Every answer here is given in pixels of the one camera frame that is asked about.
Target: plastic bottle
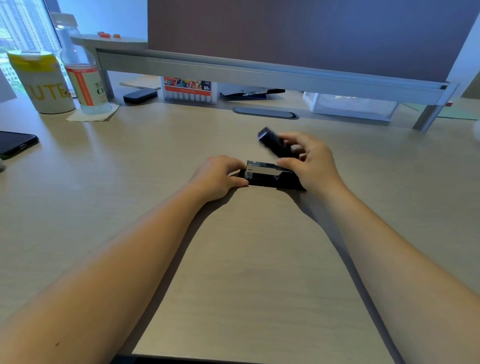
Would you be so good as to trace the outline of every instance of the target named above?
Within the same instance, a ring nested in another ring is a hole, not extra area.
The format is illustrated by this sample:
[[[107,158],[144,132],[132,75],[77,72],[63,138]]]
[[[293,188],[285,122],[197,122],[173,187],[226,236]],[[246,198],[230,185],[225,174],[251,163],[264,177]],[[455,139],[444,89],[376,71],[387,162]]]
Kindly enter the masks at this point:
[[[55,30],[62,47],[60,58],[77,94],[84,114],[103,114],[111,110],[103,88],[95,58],[72,42],[71,36],[80,36],[77,21],[71,14],[51,13]]]

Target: black stapler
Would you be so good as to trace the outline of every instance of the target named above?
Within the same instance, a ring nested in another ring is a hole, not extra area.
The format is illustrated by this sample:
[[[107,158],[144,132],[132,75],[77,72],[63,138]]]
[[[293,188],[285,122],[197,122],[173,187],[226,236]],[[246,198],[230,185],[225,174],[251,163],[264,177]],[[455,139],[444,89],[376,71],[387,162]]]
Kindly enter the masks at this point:
[[[298,158],[298,156],[292,152],[291,147],[285,145],[283,139],[279,138],[278,135],[269,128],[263,128],[258,133],[258,141],[279,158]],[[248,160],[247,169],[241,170],[239,177],[247,179],[249,184],[253,186],[305,191],[298,176],[293,171],[272,163]]]

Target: black phone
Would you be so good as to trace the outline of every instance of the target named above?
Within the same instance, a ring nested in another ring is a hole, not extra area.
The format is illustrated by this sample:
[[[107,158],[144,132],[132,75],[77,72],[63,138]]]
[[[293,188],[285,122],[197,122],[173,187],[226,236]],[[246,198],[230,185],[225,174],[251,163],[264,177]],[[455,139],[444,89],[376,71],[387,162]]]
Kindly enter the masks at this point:
[[[0,158],[5,160],[38,143],[38,137],[33,134],[0,131]]]
[[[273,154],[279,158],[298,158],[297,154],[292,152],[292,148],[285,145],[282,138],[278,137],[272,130],[265,127],[258,133],[258,141],[266,148],[270,149]]]

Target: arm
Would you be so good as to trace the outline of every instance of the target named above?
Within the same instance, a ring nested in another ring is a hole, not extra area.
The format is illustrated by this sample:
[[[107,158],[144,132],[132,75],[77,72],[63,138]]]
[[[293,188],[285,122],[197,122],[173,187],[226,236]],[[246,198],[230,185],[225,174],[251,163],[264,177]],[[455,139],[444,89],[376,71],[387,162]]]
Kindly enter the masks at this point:
[[[209,158],[190,183],[16,313],[0,332],[0,363],[109,363],[140,319],[186,229],[208,201],[248,182]]]
[[[342,182],[332,153],[302,133],[282,158],[335,219],[392,339],[409,364],[480,363],[480,297],[397,234]]]

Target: bottle cap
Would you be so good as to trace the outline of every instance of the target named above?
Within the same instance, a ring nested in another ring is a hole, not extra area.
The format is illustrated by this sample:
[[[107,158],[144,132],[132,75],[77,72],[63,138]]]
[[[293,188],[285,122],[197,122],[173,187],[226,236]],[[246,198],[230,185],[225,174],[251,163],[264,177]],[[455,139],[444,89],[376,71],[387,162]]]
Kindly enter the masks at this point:
[[[51,12],[50,16],[55,26],[74,26],[78,28],[77,21],[72,14],[65,14],[63,12]]]

